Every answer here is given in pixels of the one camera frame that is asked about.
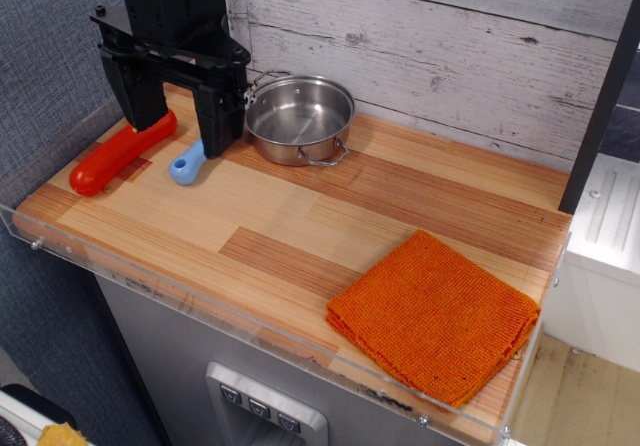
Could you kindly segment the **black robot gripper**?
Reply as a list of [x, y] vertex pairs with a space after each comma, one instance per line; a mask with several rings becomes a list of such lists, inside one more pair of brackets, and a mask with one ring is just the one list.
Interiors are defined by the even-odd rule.
[[189, 58], [165, 77], [192, 92], [207, 159], [221, 156], [242, 135], [250, 53], [226, 30], [227, 0], [124, 0], [98, 5], [101, 62], [128, 123], [136, 131], [167, 113], [163, 82], [150, 59]]

